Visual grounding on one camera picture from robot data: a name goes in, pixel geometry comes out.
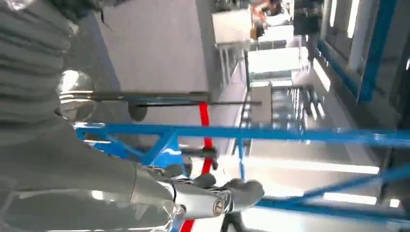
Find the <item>red pole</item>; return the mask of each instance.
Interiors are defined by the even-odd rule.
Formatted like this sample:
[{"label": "red pole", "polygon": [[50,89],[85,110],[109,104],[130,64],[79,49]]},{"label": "red pole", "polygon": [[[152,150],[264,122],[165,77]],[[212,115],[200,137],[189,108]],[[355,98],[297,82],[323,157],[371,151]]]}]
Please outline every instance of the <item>red pole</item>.
[{"label": "red pole", "polygon": [[[201,114],[201,125],[203,127],[209,127],[209,114],[208,114],[208,104],[201,103],[199,104],[199,112]],[[212,138],[205,137],[204,138],[205,148],[212,148]],[[209,173],[212,167],[212,159],[207,158],[204,161],[204,165],[202,167],[202,174]],[[181,232],[191,232],[193,228],[193,223],[195,220],[186,220],[184,225],[182,225]]]}]

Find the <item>metal rod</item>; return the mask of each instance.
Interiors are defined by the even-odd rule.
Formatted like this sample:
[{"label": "metal rod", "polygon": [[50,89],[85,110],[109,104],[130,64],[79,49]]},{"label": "metal rod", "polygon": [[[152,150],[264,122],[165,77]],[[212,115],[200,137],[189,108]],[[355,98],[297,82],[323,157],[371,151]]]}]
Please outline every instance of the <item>metal rod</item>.
[{"label": "metal rod", "polygon": [[130,152],[131,154],[135,155],[135,156],[138,157],[138,158],[142,158],[142,157],[145,156],[145,154],[144,154],[143,152],[140,152],[140,151],[138,151],[137,149],[135,149],[135,148],[133,148],[133,147],[131,147],[131,146],[125,144],[124,142],[122,142],[121,140],[115,138],[115,137],[112,136],[112,135],[108,135],[108,134],[107,134],[107,135],[104,135],[104,134],[101,134],[101,136],[102,136],[104,139],[106,139],[106,140],[108,140],[108,141],[110,141],[110,142],[112,142],[112,143],[115,143],[116,145],[121,146],[122,148],[124,148],[124,150]]},{"label": "metal rod", "polygon": [[188,93],[155,93],[155,92],[122,92],[122,91],[66,91],[60,94],[60,99],[116,99],[125,101],[126,99],[137,99],[140,101],[196,101],[206,102],[210,100],[207,92]]},{"label": "metal rod", "polygon": [[173,131],[166,132],[161,138],[154,144],[154,146],[143,157],[142,163],[152,163],[158,154],[162,154],[169,144],[176,138],[176,133]]},{"label": "metal rod", "polygon": [[342,190],[348,190],[354,187],[360,187],[369,184],[373,181],[380,181],[382,183],[386,183],[396,179],[408,177],[410,177],[410,165],[403,165],[400,168],[383,172],[380,175],[372,175],[351,179],[345,182],[337,183],[335,185],[330,185],[324,188],[319,188],[313,191],[306,192],[301,197],[291,197],[283,201],[287,203],[302,202],[310,198],[323,196],[327,192],[339,192]]},{"label": "metal rod", "polygon": [[245,166],[243,163],[243,157],[244,157],[243,139],[239,138],[237,139],[237,142],[238,142],[238,152],[239,152],[239,170],[241,172],[242,180],[245,180]]},{"label": "metal rod", "polygon": [[[187,102],[187,103],[154,103],[154,102],[147,102],[147,103],[135,103],[133,105],[140,106],[140,107],[168,107],[168,106],[196,106],[200,105],[201,102]],[[250,104],[250,105],[262,105],[261,101],[224,101],[224,102],[208,102],[208,105],[243,105],[243,104]]]},{"label": "metal rod", "polygon": [[283,209],[295,212],[313,213],[326,216],[338,216],[351,219],[367,220],[378,223],[389,222],[400,225],[410,225],[410,218],[408,216],[392,212],[359,210],[352,208],[318,205],[313,203],[286,204],[281,201],[275,201],[271,199],[262,199],[260,202],[256,204],[256,206]]},{"label": "metal rod", "polygon": [[231,127],[200,127],[200,126],[173,126],[149,124],[104,124],[104,123],[75,123],[79,132],[125,134],[163,134],[175,131],[177,136],[243,138],[243,139],[273,139],[292,140],[301,142],[351,143],[375,146],[410,146],[410,131],[383,131],[383,130],[275,130],[271,128],[231,128]]}]

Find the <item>metal bar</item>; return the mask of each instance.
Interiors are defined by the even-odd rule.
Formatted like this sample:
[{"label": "metal bar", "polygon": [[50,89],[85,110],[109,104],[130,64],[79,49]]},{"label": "metal bar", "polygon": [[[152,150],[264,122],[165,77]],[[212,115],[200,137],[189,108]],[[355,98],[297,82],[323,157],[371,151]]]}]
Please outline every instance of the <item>metal bar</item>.
[{"label": "metal bar", "polygon": [[245,166],[243,163],[243,157],[244,157],[243,139],[239,138],[237,139],[237,142],[238,142],[238,152],[239,152],[239,170],[241,172],[242,180],[245,180]]},{"label": "metal bar", "polygon": [[395,223],[401,225],[410,225],[410,218],[406,215],[400,215],[391,212],[379,212],[370,210],[359,210],[352,208],[341,208],[313,203],[295,203],[285,204],[281,201],[271,199],[262,199],[256,206],[283,209],[295,212],[313,213],[326,216],[338,216],[351,219],[367,220],[378,223]]},{"label": "metal bar", "polygon": [[[187,102],[187,103],[156,103],[156,102],[145,102],[145,103],[135,103],[133,105],[140,107],[168,107],[168,106],[196,106],[200,105],[202,102]],[[207,102],[208,105],[262,105],[260,101],[222,101],[222,102]]]},{"label": "metal bar", "polygon": [[367,144],[375,146],[410,146],[410,131],[383,130],[275,130],[269,128],[231,128],[231,127],[199,127],[172,126],[149,124],[104,124],[104,123],[76,123],[74,127],[79,132],[126,133],[126,134],[163,134],[176,131],[178,136],[244,138],[244,139],[273,139],[293,140],[296,142],[324,141],[328,143]]},{"label": "metal bar", "polygon": [[380,0],[357,101],[371,101],[398,0]]},{"label": "metal bar", "polygon": [[121,140],[115,138],[115,137],[112,136],[112,135],[108,135],[108,134],[104,135],[104,134],[101,134],[101,136],[102,136],[104,139],[106,139],[106,140],[108,140],[108,141],[110,141],[110,142],[112,142],[112,143],[114,143],[114,144],[116,144],[116,145],[122,146],[122,148],[123,148],[124,150],[130,152],[131,154],[133,154],[133,155],[135,155],[135,156],[137,156],[137,157],[139,157],[139,158],[142,158],[142,157],[146,156],[143,152],[138,151],[137,149],[132,148],[131,146],[127,145],[126,143],[122,142]]},{"label": "metal bar", "polygon": [[173,142],[173,139],[176,137],[174,131],[169,131],[164,133],[161,138],[155,143],[155,145],[147,152],[143,158],[145,165],[152,163],[157,155],[162,154],[166,148],[169,147],[169,144]]},{"label": "metal bar", "polygon": [[66,91],[60,94],[61,98],[82,99],[137,99],[140,101],[194,101],[206,102],[210,100],[207,92],[187,93],[155,93],[155,92],[122,92],[122,91]]},{"label": "metal bar", "polygon": [[313,191],[306,192],[301,197],[290,197],[283,201],[287,203],[301,202],[310,198],[323,196],[327,192],[338,192],[342,190],[348,190],[354,187],[360,187],[369,184],[373,181],[380,181],[382,183],[386,183],[389,181],[406,177],[410,177],[410,165],[403,165],[400,168],[383,172],[380,175],[355,178],[345,182],[337,183],[335,185],[326,186],[324,188],[319,188]]}]

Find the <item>blue metal frame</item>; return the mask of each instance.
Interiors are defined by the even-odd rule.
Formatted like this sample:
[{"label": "blue metal frame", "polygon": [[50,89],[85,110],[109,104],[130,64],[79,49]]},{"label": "blue metal frame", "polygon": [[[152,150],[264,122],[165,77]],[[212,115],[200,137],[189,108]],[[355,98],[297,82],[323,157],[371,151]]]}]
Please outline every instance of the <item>blue metal frame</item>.
[{"label": "blue metal frame", "polygon": [[396,6],[397,0],[380,0],[358,102],[371,101],[373,98]]},{"label": "blue metal frame", "polygon": [[[173,125],[138,125],[138,124],[103,124],[103,123],[77,123],[74,125],[79,138],[84,138],[85,133],[105,134],[124,133],[124,134],[156,134],[161,138],[141,158],[144,165],[159,164],[157,166],[167,166],[174,163],[182,163],[182,157],[177,152],[178,136],[193,137],[219,137],[236,138],[239,143],[240,170],[241,177],[245,177],[243,163],[243,139],[274,139],[292,141],[312,141],[327,143],[356,143],[375,146],[402,146],[410,147],[410,131],[381,131],[381,130],[322,130],[322,131],[289,131],[274,130],[267,128],[228,128],[228,127],[199,127],[199,126],[173,126]],[[113,137],[106,136],[107,140],[113,144],[121,144]],[[124,150],[134,154],[132,148]],[[306,202],[315,197],[321,197],[326,192],[337,192],[355,187],[360,187],[375,181],[385,183],[402,178],[410,177],[410,165],[404,165],[398,169],[389,170],[379,175],[369,175],[361,178],[353,178],[346,182],[336,185],[326,186],[306,192],[301,197],[290,198],[264,198],[257,203],[257,206],[275,209],[284,209],[297,212],[309,212],[314,214],[340,216],[345,218],[355,218],[370,220],[372,222],[392,222],[410,225],[410,217],[396,212],[383,212],[379,207],[368,209],[343,208],[314,204]]]}]

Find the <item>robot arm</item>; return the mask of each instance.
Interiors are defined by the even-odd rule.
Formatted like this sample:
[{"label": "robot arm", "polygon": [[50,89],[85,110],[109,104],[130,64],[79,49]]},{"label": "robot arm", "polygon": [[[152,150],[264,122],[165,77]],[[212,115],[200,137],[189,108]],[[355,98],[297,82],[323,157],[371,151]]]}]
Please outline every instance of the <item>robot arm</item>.
[{"label": "robot arm", "polygon": [[[78,10],[56,6],[76,1],[21,0],[30,5],[21,5],[19,11],[11,11],[5,2],[12,0],[0,0],[3,226],[30,231],[102,230],[97,224],[87,224],[93,220],[81,217],[110,211],[113,218],[124,216],[129,221],[95,219],[105,228],[115,229],[119,222],[122,228],[146,224],[151,228],[166,224],[174,215],[172,210],[183,212],[188,219],[215,217],[240,211],[263,196],[258,182],[235,180],[217,188],[204,177],[175,180],[163,174],[167,170],[159,174],[138,163],[109,157],[78,140],[72,126],[54,113],[59,105],[55,89],[63,55],[74,36],[66,14]],[[121,1],[106,2],[114,5]],[[95,5],[87,10],[95,9],[100,10]],[[8,199],[1,197],[4,192],[14,201],[1,202]],[[71,228],[74,219],[77,228]],[[47,228],[38,227],[40,222]]]}]

